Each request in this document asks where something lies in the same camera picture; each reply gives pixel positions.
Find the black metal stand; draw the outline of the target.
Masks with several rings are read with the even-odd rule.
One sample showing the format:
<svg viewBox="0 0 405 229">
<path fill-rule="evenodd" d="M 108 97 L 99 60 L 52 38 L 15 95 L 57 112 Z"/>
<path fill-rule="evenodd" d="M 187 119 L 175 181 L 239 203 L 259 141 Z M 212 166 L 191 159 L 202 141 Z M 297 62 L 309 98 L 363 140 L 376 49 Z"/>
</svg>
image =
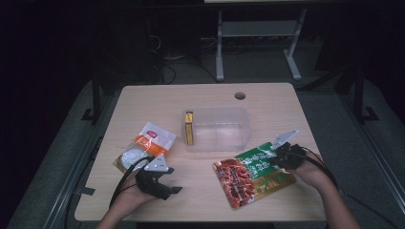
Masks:
<svg viewBox="0 0 405 229">
<path fill-rule="evenodd" d="M 100 106 L 100 84 L 98 82 L 97 72 L 92 75 L 92 104 L 91 108 L 85 110 L 82 120 L 91 121 L 95 125 L 101 114 Z"/>
<path fill-rule="evenodd" d="M 354 86 L 352 110 L 357 121 L 364 124 L 366 121 L 378 121 L 379 118 L 372 107 L 365 107 L 364 80 L 365 72 L 360 66 L 350 66 L 351 81 Z"/>
</svg>

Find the white and orange snack packet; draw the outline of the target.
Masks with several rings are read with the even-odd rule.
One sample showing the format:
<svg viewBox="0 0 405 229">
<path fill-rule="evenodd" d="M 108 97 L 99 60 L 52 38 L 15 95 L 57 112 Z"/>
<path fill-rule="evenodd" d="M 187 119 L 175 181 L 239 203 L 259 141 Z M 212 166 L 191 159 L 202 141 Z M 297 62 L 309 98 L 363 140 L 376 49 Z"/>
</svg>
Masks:
<svg viewBox="0 0 405 229">
<path fill-rule="evenodd" d="M 115 160 L 114 165 L 125 173 L 131 165 L 147 156 L 167 155 L 176 135 L 162 127 L 147 122 L 133 142 Z"/>
</svg>

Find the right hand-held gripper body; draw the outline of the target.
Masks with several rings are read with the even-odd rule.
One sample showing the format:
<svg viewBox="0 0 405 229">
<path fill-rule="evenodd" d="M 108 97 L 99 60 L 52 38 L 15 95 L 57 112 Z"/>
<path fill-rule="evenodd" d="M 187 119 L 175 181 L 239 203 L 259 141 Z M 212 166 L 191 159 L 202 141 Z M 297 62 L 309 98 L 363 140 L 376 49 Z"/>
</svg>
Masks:
<svg viewBox="0 0 405 229">
<path fill-rule="evenodd" d="M 269 159 L 271 165 L 289 170 L 295 170 L 301 166 L 307 153 L 298 144 L 289 143 L 298 133 L 298 130 L 293 130 L 276 136 L 270 147 L 274 153 L 274 156 Z"/>
</svg>

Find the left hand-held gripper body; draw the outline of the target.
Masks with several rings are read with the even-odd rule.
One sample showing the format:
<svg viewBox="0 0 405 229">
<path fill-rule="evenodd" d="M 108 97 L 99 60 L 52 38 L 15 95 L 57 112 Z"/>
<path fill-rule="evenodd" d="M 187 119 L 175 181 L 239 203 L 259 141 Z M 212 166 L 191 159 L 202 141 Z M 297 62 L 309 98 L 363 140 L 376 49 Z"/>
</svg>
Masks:
<svg viewBox="0 0 405 229">
<path fill-rule="evenodd" d="M 139 189 L 145 194 L 167 200 L 171 195 L 170 188 L 161 184 L 159 178 L 166 175 L 168 168 L 164 155 L 154 157 L 136 174 Z"/>
</svg>

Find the person's right hand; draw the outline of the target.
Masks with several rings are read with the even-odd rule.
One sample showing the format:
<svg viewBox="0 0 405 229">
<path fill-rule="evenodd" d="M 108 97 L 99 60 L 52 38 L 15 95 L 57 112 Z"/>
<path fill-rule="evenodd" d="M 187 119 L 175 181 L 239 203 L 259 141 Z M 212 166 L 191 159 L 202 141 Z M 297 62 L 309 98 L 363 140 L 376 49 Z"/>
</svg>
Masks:
<svg viewBox="0 0 405 229">
<path fill-rule="evenodd" d="M 315 189 L 319 189 L 330 182 L 329 177 L 319 167 L 306 159 L 297 169 L 289 169 L 288 171 Z"/>
</svg>

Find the clear plastic container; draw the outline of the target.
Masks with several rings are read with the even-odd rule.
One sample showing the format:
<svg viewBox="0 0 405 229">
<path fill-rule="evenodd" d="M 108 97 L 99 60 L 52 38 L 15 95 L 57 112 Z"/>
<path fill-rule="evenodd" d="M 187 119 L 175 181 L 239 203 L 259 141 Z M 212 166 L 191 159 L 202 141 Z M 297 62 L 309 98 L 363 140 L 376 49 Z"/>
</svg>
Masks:
<svg viewBox="0 0 405 229">
<path fill-rule="evenodd" d="M 193 113 L 194 144 L 185 137 L 185 113 Z M 181 136 L 185 149 L 192 153 L 241 151 L 251 136 L 248 112 L 243 107 L 188 108 L 182 114 Z"/>
</svg>

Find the green and red snack packet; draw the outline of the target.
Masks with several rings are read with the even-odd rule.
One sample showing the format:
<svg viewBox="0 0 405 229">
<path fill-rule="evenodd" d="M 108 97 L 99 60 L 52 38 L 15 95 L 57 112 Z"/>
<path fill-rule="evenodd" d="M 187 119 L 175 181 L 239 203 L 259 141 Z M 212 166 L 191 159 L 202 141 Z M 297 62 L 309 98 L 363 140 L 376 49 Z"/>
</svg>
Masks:
<svg viewBox="0 0 405 229">
<path fill-rule="evenodd" d="M 233 209 L 265 198 L 296 182 L 270 160 L 276 156 L 270 142 L 213 164 L 213 169 Z"/>
</svg>

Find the yellow and red box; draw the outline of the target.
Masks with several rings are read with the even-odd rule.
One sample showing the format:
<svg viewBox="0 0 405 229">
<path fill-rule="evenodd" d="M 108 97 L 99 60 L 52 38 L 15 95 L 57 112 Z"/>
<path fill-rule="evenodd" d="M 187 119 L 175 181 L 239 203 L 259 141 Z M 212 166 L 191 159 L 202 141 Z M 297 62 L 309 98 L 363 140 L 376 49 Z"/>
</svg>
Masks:
<svg viewBox="0 0 405 229">
<path fill-rule="evenodd" d="M 187 111 L 185 113 L 185 137 L 186 137 L 186 144 L 191 146 L 194 144 L 194 136 L 193 136 L 193 113 Z"/>
</svg>

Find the person's left hand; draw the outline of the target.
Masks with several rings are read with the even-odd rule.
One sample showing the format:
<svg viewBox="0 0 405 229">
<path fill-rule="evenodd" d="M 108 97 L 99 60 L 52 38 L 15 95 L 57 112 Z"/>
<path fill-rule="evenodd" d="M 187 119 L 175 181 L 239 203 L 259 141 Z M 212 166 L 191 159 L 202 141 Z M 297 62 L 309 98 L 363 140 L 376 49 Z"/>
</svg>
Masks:
<svg viewBox="0 0 405 229">
<path fill-rule="evenodd" d="M 146 202 L 155 199 L 156 197 L 143 193 L 139 189 L 136 179 L 131 177 L 124 182 L 124 187 L 118 195 L 117 202 L 119 202 L 124 209 L 132 212 Z"/>
</svg>

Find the white metal stand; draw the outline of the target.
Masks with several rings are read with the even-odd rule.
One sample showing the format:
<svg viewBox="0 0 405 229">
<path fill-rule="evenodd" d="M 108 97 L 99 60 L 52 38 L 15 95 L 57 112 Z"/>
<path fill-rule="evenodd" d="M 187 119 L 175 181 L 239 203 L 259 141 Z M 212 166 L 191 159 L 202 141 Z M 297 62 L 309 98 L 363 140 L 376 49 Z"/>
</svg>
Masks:
<svg viewBox="0 0 405 229">
<path fill-rule="evenodd" d="M 291 43 L 284 49 L 292 78 L 296 81 L 302 79 L 294 60 L 294 51 L 304 25 L 307 9 L 302 9 L 296 20 L 279 21 L 224 21 L 223 13 L 218 12 L 217 24 L 217 51 L 216 51 L 216 79 L 224 81 L 223 39 L 229 37 L 276 37 L 287 36 Z"/>
</svg>

